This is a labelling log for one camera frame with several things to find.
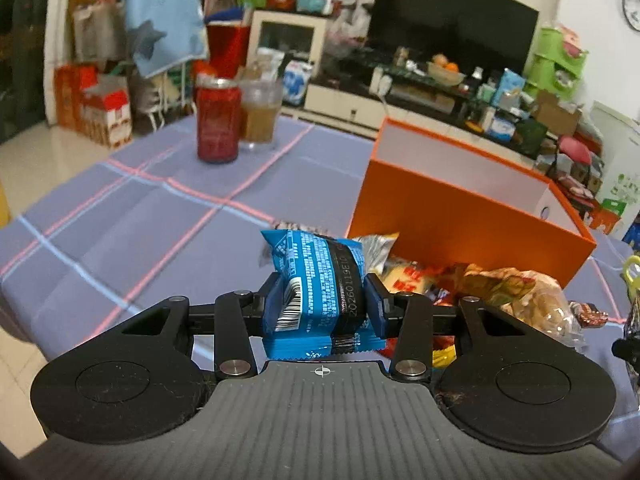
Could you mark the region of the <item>red-brown snack packet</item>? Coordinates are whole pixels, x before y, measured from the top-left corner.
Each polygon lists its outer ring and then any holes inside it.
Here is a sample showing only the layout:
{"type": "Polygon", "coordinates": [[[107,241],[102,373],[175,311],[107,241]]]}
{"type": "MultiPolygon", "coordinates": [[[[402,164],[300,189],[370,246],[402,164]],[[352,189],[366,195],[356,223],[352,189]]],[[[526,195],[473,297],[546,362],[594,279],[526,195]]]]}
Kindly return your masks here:
{"type": "Polygon", "coordinates": [[[570,310],[582,328],[600,328],[608,322],[608,314],[588,302],[571,301],[570,310]]]}

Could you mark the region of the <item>blue snack packet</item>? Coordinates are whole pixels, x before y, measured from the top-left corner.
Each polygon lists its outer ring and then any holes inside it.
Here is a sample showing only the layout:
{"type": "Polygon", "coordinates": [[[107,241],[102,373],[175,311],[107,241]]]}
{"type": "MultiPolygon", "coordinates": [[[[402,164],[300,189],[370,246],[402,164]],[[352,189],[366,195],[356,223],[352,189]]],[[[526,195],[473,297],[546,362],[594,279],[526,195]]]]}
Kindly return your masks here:
{"type": "Polygon", "coordinates": [[[315,360],[385,348],[369,320],[364,279],[384,269],[393,235],[333,238],[263,230],[283,285],[265,306],[262,343],[270,360],[315,360]]]}

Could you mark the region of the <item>clear bag of pastries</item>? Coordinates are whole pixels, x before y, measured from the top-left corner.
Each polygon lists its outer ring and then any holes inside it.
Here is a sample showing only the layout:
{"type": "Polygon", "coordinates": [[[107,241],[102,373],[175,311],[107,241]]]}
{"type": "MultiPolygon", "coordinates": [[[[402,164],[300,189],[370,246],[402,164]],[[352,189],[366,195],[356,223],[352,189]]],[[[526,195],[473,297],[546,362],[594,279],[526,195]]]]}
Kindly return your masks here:
{"type": "Polygon", "coordinates": [[[515,268],[484,270],[470,264],[457,288],[462,295],[480,298],[567,347],[581,349],[585,345],[563,289],[549,275],[515,268]]]}

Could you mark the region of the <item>yellow snack packet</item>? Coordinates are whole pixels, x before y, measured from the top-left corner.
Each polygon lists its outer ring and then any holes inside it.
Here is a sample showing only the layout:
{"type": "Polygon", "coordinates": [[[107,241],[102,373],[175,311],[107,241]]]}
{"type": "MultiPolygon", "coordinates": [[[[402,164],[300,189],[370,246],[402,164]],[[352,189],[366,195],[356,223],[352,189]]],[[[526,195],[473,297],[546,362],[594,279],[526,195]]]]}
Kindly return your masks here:
{"type": "Polygon", "coordinates": [[[384,266],[382,283],[391,294],[426,294],[436,283],[439,268],[422,266],[416,261],[389,258],[384,266]]]}

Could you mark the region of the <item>yellow-green mug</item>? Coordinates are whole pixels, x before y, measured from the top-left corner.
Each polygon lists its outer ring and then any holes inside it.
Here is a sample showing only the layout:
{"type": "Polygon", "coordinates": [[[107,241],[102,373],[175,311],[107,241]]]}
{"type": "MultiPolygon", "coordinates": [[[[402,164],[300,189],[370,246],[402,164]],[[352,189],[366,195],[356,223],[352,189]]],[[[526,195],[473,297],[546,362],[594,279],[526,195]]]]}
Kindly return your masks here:
{"type": "Polygon", "coordinates": [[[630,256],[623,264],[622,277],[631,295],[640,288],[640,257],[630,256]]]}

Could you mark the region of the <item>orange cardboard box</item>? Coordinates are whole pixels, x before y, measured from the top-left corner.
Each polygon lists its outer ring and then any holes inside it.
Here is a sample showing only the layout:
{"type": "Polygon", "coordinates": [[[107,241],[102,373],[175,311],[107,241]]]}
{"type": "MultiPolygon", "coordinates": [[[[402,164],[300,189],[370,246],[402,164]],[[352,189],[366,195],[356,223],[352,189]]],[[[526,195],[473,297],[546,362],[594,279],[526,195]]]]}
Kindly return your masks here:
{"type": "Polygon", "coordinates": [[[538,172],[387,118],[350,220],[351,237],[395,233],[396,255],[441,269],[533,270],[566,286],[597,243],[538,172]]]}

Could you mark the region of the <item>purple plaid tablecloth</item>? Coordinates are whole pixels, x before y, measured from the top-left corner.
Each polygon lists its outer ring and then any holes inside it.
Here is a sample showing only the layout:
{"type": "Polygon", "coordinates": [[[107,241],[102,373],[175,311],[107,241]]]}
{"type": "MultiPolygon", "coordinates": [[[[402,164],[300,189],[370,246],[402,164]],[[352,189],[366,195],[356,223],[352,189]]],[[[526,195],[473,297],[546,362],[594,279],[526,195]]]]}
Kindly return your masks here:
{"type": "Polygon", "coordinates": [[[385,348],[270,360],[217,379],[214,337],[189,308],[257,292],[263,230],[348,234],[375,141],[283,118],[273,148],[198,158],[196,120],[130,144],[1,232],[4,325],[48,362],[30,389],[47,440],[21,461],[43,479],[634,479],[639,419],[619,328],[567,347],[458,291],[433,338],[430,382],[388,374],[385,348]]]}

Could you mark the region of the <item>white chest freezer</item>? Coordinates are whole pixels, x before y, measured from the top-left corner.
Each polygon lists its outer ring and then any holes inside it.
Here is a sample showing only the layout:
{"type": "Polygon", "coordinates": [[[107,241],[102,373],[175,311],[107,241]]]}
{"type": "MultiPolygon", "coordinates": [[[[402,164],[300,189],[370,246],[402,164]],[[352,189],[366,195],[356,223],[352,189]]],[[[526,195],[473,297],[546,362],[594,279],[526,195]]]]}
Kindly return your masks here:
{"type": "Polygon", "coordinates": [[[611,232],[621,240],[639,213],[639,124],[598,101],[592,103],[590,118],[603,136],[604,168],[597,201],[624,205],[611,232]]]}

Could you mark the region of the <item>red folding chair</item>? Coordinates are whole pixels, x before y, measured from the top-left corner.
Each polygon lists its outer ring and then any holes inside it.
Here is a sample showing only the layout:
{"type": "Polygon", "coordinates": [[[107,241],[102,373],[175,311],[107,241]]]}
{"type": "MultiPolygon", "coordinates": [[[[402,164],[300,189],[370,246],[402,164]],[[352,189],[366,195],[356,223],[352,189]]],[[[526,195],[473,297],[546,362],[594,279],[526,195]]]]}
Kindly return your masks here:
{"type": "Polygon", "coordinates": [[[554,154],[555,168],[568,174],[575,165],[591,166],[589,148],[572,136],[560,136],[554,154]]]}

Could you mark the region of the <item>white TV console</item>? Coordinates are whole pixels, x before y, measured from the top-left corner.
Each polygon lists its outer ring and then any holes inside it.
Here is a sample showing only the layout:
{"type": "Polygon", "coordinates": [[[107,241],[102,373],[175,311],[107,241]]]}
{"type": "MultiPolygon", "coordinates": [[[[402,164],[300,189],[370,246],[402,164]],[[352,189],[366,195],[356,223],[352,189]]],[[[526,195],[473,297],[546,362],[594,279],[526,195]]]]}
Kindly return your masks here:
{"type": "Polygon", "coordinates": [[[474,133],[464,122],[434,110],[415,112],[405,106],[384,104],[375,96],[358,96],[315,84],[306,91],[303,110],[311,114],[315,122],[375,139],[386,118],[405,122],[408,125],[427,129],[439,134],[448,134],[454,128],[474,133]]]}

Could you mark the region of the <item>red soda can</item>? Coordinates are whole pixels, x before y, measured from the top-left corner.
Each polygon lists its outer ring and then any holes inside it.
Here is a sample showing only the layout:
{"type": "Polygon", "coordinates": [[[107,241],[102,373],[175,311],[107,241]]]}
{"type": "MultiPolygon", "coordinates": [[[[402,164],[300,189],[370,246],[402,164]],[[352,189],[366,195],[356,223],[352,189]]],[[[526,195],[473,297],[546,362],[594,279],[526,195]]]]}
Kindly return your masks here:
{"type": "Polygon", "coordinates": [[[198,158],[203,162],[226,164],[238,157],[241,98],[233,80],[204,73],[196,77],[198,158]]]}

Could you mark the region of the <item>plastic cup of tea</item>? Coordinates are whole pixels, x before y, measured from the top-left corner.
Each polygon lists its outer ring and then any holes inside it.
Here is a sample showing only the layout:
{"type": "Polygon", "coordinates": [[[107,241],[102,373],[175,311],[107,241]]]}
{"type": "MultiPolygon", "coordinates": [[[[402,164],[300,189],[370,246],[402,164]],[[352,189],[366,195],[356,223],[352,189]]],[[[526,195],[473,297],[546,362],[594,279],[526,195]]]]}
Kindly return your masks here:
{"type": "Polygon", "coordinates": [[[283,100],[280,79],[240,82],[242,148],[259,150],[271,145],[283,100]]]}

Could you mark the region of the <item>brown cardboard box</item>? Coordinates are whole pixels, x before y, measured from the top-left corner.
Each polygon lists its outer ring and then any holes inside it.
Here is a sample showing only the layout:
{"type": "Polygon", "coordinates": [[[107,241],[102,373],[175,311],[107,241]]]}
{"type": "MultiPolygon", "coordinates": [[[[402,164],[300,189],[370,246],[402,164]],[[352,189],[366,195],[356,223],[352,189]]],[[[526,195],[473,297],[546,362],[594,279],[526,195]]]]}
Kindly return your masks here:
{"type": "Polygon", "coordinates": [[[562,101],[553,93],[539,90],[533,118],[555,136],[572,136],[582,118],[582,110],[575,103],[562,101]]]}

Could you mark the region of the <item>fruit bowl with oranges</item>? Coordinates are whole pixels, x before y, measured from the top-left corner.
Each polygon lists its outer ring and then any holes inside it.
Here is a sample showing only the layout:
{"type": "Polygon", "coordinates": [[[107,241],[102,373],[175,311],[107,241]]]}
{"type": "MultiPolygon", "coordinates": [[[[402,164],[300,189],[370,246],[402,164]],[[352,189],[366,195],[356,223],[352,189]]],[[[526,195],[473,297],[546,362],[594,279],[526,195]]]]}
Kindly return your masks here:
{"type": "Polygon", "coordinates": [[[455,87],[464,81],[464,75],[457,64],[450,62],[443,54],[434,55],[427,63],[427,75],[446,87],[455,87]]]}

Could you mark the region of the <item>red white carton box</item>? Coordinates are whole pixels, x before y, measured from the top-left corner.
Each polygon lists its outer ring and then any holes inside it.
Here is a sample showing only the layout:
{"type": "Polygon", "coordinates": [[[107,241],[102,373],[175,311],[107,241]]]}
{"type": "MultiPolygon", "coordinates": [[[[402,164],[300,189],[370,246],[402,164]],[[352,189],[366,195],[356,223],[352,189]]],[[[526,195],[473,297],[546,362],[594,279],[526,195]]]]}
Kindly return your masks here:
{"type": "Polygon", "coordinates": [[[58,124],[106,148],[132,139],[127,79],[93,65],[64,65],[53,76],[58,124]]]}

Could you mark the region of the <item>white cabinet with glass door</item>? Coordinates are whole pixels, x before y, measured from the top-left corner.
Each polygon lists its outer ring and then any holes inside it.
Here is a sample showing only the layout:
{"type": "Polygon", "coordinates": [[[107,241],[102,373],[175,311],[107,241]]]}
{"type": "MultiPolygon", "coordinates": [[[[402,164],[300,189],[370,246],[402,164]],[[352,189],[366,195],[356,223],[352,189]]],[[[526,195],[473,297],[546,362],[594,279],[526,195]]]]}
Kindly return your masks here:
{"type": "Polygon", "coordinates": [[[304,105],[317,76],[330,20],[296,12],[256,10],[250,25],[246,70],[285,104],[304,105]]]}

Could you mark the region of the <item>green plastic drawer unit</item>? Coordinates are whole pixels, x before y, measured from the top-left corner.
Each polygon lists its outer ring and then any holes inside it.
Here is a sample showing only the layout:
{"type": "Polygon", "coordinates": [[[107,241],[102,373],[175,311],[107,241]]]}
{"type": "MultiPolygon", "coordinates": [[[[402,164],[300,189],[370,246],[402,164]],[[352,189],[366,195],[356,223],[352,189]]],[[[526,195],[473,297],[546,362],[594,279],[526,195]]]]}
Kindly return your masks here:
{"type": "Polygon", "coordinates": [[[582,79],[588,51],[577,32],[563,25],[543,27],[538,35],[524,90],[536,98],[541,91],[570,100],[582,79]]]}

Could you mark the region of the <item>black television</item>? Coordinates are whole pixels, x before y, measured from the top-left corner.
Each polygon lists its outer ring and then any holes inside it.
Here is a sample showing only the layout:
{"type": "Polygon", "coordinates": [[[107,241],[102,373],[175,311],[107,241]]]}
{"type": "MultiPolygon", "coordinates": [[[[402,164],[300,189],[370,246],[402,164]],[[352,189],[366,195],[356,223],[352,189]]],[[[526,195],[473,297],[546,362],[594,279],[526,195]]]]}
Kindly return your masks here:
{"type": "Polygon", "coordinates": [[[470,74],[523,73],[538,12],[516,0],[374,0],[370,47],[427,62],[436,54],[470,74]]]}

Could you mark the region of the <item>blue star fabric cover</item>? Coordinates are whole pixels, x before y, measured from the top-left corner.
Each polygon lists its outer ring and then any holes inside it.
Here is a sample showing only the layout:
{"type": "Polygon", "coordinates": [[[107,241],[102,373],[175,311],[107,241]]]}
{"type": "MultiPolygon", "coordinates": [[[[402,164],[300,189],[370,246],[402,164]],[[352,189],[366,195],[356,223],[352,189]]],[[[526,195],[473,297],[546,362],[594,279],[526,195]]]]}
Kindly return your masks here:
{"type": "Polygon", "coordinates": [[[120,0],[127,47],[145,79],[209,57],[200,0],[120,0]]]}

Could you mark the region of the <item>round wall clock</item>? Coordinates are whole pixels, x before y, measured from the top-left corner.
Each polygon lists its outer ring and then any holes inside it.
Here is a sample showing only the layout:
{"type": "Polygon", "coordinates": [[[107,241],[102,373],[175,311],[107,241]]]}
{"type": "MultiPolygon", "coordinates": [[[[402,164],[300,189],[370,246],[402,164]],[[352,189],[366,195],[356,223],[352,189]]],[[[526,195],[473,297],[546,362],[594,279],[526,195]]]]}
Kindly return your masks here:
{"type": "Polygon", "coordinates": [[[640,32],[640,0],[622,0],[622,11],[628,26],[640,32]]]}

